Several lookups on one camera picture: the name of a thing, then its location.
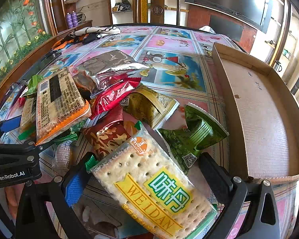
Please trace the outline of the small green snack packet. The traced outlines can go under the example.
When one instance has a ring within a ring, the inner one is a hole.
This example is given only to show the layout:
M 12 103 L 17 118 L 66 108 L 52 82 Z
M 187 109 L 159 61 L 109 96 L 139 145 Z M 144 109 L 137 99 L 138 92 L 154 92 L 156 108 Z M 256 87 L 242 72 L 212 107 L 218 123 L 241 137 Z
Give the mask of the small green snack packet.
M 27 83 L 28 90 L 23 94 L 24 98 L 36 98 L 38 92 L 38 84 L 44 80 L 41 75 L 33 75 Z

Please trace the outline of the orange edged cracker pack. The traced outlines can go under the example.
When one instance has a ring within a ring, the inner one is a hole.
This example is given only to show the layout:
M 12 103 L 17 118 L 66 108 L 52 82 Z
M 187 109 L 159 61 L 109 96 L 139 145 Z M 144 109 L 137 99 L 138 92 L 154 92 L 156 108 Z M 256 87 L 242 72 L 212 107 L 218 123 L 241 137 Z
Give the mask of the orange edged cracker pack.
M 92 115 L 90 103 L 81 96 L 68 68 L 46 77 L 37 88 L 37 146 L 52 141 Z

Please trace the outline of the red gold patterned packet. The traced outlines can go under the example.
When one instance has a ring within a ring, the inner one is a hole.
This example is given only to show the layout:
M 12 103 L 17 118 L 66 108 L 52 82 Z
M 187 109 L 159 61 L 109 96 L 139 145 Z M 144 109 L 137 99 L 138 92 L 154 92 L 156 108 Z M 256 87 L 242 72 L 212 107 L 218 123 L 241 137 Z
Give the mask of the red gold patterned packet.
M 94 148 L 98 159 L 103 159 L 113 153 L 131 136 L 123 126 L 123 109 L 120 105 L 111 109 L 104 117 L 82 133 Z

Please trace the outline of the green yellow cracker pack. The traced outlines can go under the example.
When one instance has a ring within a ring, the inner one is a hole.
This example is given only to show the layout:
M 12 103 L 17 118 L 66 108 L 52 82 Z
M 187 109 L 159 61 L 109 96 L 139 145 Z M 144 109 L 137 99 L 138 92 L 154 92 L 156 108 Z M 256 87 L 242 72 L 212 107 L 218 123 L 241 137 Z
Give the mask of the green yellow cracker pack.
M 216 209 L 143 124 L 90 171 L 117 203 L 158 238 L 196 238 Z

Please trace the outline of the silver foil snack bag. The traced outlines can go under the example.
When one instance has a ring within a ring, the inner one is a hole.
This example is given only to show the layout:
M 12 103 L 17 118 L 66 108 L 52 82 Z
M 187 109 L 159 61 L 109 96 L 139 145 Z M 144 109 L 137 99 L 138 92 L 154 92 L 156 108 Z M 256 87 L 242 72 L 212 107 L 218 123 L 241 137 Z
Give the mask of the silver foil snack bag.
M 149 66 L 120 50 L 112 50 L 69 69 L 78 89 L 92 99 L 114 84 L 148 70 Z

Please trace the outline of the dark green snack packet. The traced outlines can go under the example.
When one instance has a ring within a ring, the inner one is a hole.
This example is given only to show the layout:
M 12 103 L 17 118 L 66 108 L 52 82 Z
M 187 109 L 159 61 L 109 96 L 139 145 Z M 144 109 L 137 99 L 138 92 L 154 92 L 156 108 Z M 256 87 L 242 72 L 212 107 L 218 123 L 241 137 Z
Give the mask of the dark green snack packet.
M 179 168 L 188 173 L 202 151 L 229 136 L 229 132 L 207 111 L 187 103 L 185 106 L 186 128 L 158 129 L 168 147 L 170 157 Z

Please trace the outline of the red foil snack packet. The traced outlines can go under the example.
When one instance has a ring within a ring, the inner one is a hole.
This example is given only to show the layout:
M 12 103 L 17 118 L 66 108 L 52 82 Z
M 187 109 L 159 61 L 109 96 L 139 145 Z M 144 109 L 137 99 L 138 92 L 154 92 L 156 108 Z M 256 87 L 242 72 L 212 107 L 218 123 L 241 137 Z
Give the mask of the red foil snack packet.
M 140 82 L 140 77 L 128 77 L 100 92 L 90 101 L 90 119 L 93 120 L 97 115 L 113 109 L 118 103 L 132 93 Z

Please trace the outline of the olive yellow snack packet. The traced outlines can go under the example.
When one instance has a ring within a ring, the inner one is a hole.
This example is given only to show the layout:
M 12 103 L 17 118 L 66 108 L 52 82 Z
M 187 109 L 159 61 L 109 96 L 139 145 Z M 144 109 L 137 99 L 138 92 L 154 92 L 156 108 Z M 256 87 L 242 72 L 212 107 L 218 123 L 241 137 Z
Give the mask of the olive yellow snack packet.
M 151 129 L 161 128 L 179 106 L 174 98 L 139 84 L 121 102 L 123 110 L 146 123 Z

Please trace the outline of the cardboard box tray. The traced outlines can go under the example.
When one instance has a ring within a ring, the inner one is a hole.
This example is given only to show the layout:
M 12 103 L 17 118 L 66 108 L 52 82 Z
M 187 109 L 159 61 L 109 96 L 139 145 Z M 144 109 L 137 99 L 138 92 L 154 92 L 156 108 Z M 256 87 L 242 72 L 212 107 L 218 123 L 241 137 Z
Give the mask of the cardboard box tray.
M 225 101 L 229 172 L 255 183 L 299 180 L 299 105 L 276 71 L 214 43 L 212 58 Z

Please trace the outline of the patterned cloth bundle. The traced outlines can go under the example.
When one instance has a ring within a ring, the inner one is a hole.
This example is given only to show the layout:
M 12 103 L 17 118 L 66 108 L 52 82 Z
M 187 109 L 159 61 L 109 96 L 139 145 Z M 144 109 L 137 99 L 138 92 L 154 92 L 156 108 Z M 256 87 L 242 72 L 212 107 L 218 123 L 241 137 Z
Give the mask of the patterned cloth bundle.
M 66 37 L 57 41 L 52 46 L 51 50 L 61 50 L 65 48 L 68 44 L 82 43 L 83 45 L 86 45 L 95 40 L 119 34 L 121 34 L 121 30 L 113 25 L 108 27 L 85 27 L 83 29 L 73 31 L 69 33 Z

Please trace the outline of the purple spray can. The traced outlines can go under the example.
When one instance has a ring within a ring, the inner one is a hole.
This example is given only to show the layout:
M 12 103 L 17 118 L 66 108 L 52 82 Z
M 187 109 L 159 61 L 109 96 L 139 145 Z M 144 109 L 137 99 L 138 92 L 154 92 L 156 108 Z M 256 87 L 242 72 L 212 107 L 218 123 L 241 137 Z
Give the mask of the purple spray can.
M 72 11 L 71 18 L 72 18 L 73 26 L 78 26 L 77 13 L 75 11 Z
M 66 22 L 67 22 L 67 25 L 68 25 L 69 29 L 73 27 L 72 16 L 69 12 L 66 15 Z

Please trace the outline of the floral picture tablecloth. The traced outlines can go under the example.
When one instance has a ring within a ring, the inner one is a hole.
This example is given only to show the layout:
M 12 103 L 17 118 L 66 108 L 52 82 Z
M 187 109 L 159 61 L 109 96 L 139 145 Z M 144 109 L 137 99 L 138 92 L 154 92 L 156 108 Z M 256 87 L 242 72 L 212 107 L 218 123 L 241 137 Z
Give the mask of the floral picture tablecloth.
M 184 27 L 138 24 L 117 27 L 121 30 L 121 34 L 119 35 L 102 38 L 87 45 L 68 44 L 61 50 L 51 50 L 50 48 L 50 52 L 61 52 L 61 57 L 55 64 L 49 63 L 42 70 L 38 70 L 38 74 L 45 79 L 57 70 L 63 68 L 69 69 L 71 66 L 77 66 L 102 53 L 120 50 L 131 56 L 136 62 L 150 67 L 148 70 L 141 71 L 133 76 L 141 78 L 140 84 L 144 84 L 156 92 L 170 96 L 179 102 L 178 108 L 161 128 L 170 130 L 186 128 L 185 106 L 187 103 L 193 103 L 211 114 L 228 131 L 226 126 L 225 101 L 212 58 L 212 50 L 214 43 L 241 51 L 239 48 L 236 48 L 233 43 L 225 40 L 225 37 L 222 35 L 205 33 L 198 30 L 193 31 Z M 39 154 L 42 176 L 32 181 L 36 184 L 47 183 L 52 181 L 56 176 L 65 176 L 70 168 L 77 165 L 86 153 L 92 152 L 95 155 L 95 164 L 89 164 L 88 172 L 91 173 L 91 178 L 82 195 L 94 198 L 95 193 L 99 193 L 100 202 L 109 205 L 109 209 L 103 212 L 98 210 L 94 212 L 95 217 L 103 228 L 107 230 L 126 228 L 128 231 L 134 232 L 142 225 L 122 209 L 90 171 L 102 159 L 98 159 L 94 148 L 84 137 L 82 131 L 85 128 L 94 126 L 108 112 L 97 115 L 93 120 L 90 118 L 82 120 L 52 141 L 38 145 L 38 147 L 43 147 L 43 150 Z M 124 110 L 123 116 L 124 128 L 130 136 L 135 135 L 137 132 L 135 125 L 140 120 L 134 118 Z M 159 135 L 158 129 L 153 130 L 148 124 L 141 123 L 170 157 L 168 147 Z M 233 177 L 229 172 L 228 137 L 204 149 L 202 153 L 209 153 L 214 161 L 220 167 L 224 167 L 230 177 Z M 188 173 L 184 174 L 216 209 L 214 219 L 196 237 L 204 238 L 221 214 L 224 205 L 218 203 L 212 193 L 211 188 L 199 169 L 198 159 Z M 249 204 L 249 202 L 243 204 L 238 220 L 228 237 L 237 236 L 238 230 L 247 214 Z M 47 202 L 46 205 L 60 236 L 59 238 L 66 236 L 52 204 Z

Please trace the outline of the wooden chair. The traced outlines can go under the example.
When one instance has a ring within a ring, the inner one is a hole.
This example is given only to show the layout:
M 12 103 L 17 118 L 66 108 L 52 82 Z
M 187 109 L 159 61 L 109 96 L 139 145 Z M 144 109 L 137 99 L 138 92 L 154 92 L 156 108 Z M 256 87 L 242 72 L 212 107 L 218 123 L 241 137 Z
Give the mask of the wooden chair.
M 176 0 L 176 26 L 180 25 L 180 5 L 181 0 Z M 141 23 L 140 19 L 140 4 L 139 0 L 133 0 L 135 8 L 133 10 L 133 22 Z M 151 24 L 164 24 L 165 18 L 165 0 L 150 0 L 150 23 Z

